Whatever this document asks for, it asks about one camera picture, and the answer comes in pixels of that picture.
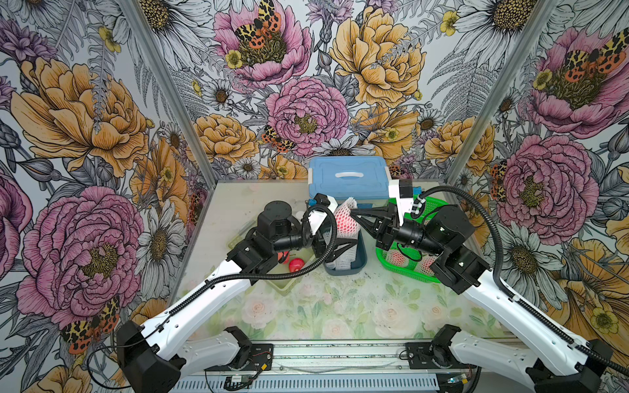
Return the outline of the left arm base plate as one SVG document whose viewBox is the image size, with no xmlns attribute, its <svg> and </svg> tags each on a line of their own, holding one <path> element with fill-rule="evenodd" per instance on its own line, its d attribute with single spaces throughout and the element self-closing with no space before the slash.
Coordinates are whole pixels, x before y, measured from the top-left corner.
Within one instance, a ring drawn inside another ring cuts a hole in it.
<svg viewBox="0 0 629 393">
<path fill-rule="evenodd" d="M 235 359 L 227 365 L 216 365 L 211 368 L 206 368 L 206 371 L 219 372 L 219 371 L 257 371 L 262 368 L 263 365 L 266 368 L 271 368 L 273 362 L 275 346 L 269 342 L 253 343 L 246 347 L 244 350 L 240 350 Z"/>
</svg>

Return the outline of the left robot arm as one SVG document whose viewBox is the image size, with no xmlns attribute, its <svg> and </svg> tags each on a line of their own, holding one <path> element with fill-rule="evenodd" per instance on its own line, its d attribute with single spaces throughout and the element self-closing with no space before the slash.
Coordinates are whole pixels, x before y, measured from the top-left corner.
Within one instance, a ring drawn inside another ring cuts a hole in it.
<svg viewBox="0 0 629 393">
<path fill-rule="evenodd" d="M 337 248 L 338 207 L 318 193 L 300 219 L 285 201 L 272 201 L 226 259 L 173 306 L 142 324 L 129 321 L 116 334 L 118 365 L 135 392 L 168 392 L 193 365 L 241 367 L 252 344 L 237 327 L 211 340 L 205 354 L 185 350 L 190 336 L 219 309 L 259 281 L 298 278 L 331 260 Z"/>
</svg>

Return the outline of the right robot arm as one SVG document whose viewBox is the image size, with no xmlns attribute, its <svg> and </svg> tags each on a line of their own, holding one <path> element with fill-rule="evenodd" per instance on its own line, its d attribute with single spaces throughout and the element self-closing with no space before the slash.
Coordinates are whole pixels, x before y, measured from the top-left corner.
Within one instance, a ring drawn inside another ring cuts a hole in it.
<svg viewBox="0 0 629 393">
<path fill-rule="evenodd" d="M 354 219 L 385 251 L 392 244 L 410 247 L 435 260 L 430 270 L 453 292 L 482 307 L 525 345 L 515 348 L 475 337 L 444 325 L 432 339 L 426 360 L 443 368 L 454 363 L 498 373 L 535 392 L 596 392 L 612 349 L 600 340 L 587 341 L 548 319 L 516 293 L 489 265 L 465 246 L 474 227 L 457 206 L 446 205 L 423 224 L 397 212 L 395 205 L 354 209 Z"/>
</svg>

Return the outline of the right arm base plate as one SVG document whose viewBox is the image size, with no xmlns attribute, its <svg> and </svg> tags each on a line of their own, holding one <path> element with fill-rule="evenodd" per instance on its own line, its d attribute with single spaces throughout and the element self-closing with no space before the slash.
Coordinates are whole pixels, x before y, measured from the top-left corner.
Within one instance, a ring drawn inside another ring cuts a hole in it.
<svg viewBox="0 0 629 393">
<path fill-rule="evenodd" d="M 412 370 L 472 370 L 476 367 L 460 363 L 449 349 L 434 346 L 432 342 L 406 342 L 401 353 Z"/>
</svg>

